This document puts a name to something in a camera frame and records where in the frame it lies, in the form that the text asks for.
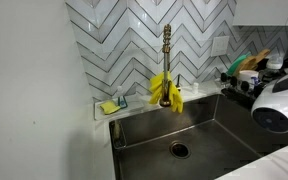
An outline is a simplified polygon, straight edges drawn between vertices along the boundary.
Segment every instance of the dish soap bottle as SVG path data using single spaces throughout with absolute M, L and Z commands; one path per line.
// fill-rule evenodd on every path
M 117 104 L 121 107 L 121 109 L 127 108 L 127 102 L 125 100 L 125 97 L 123 96 L 123 87 L 117 86 Z

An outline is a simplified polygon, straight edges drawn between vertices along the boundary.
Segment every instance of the yellow rubber glove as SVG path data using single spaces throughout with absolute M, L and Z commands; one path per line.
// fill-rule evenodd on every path
M 170 83 L 169 98 L 171 100 L 172 111 L 175 112 L 177 109 L 179 113 L 182 113 L 183 112 L 183 100 L 182 100 L 180 92 L 177 90 L 176 86 L 173 84 L 172 81 Z
M 152 97 L 149 101 L 150 104 L 156 104 L 158 100 L 161 98 L 163 78 L 164 78 L 164 72 L 150 79 L 150 82 L 151 82 L 150 91 L 152 92 Z M 169 80 L 171 79 L 170 72 L 168 72 L 168 79 Z
M 162 97 L 162 85 L 160 85 L 153 93 L 149 101 L 150 104 L 156 104 L 158 100 Z
M 161 72 L 160 74 L 154 76 L 150 79 L 151 87 L 150 91 L 154 93 L 160 86 L 162 86 L 162 81 L 164 79 L 164 72 Z M 168 72 L 168 80 L 171 79 L 171 74 Z

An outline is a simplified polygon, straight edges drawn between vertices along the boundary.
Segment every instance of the sink drain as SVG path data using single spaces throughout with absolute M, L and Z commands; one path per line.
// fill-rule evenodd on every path
M 180 159 L 186 159 L 191 155 L 188 147 L 179 142 L 172 143 L 170 146 L 170 151 L 174 157 Z

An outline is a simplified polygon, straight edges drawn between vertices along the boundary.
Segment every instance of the electrical outlet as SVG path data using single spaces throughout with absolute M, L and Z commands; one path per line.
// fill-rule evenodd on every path
M 225 55 L 229 39 L 229 36 L 214 37 L 211 56 Z

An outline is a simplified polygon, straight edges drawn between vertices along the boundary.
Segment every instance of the cabinet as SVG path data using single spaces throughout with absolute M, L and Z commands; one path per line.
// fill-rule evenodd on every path
M 288 26 L 288 0 L 237 0 L 235 26 Z

